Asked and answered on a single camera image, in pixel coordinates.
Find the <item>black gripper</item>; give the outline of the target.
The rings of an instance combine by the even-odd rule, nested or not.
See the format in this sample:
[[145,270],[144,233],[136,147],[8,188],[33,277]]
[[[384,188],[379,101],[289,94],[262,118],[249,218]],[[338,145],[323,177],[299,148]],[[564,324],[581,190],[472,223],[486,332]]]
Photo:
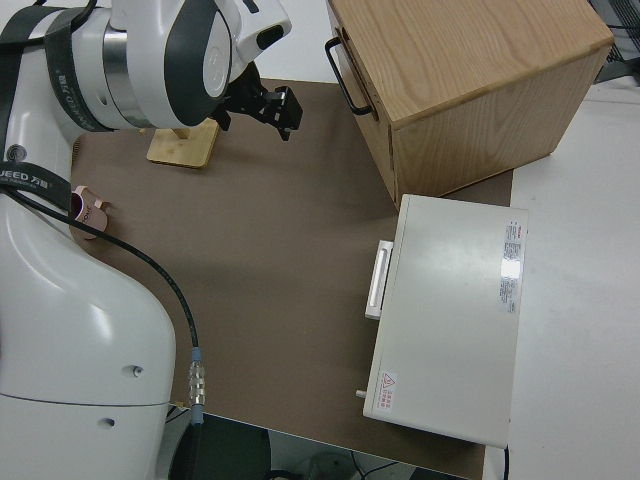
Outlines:
[[262,85],[257,67],[247,66],[228,85],[224,101],[219,105],[219,126],[223,131],[230,127],[231,113],[248,115],[271,125],[282,141],[288,141],[291,130],[300,126],[303,109],[290,87],[269,91]]

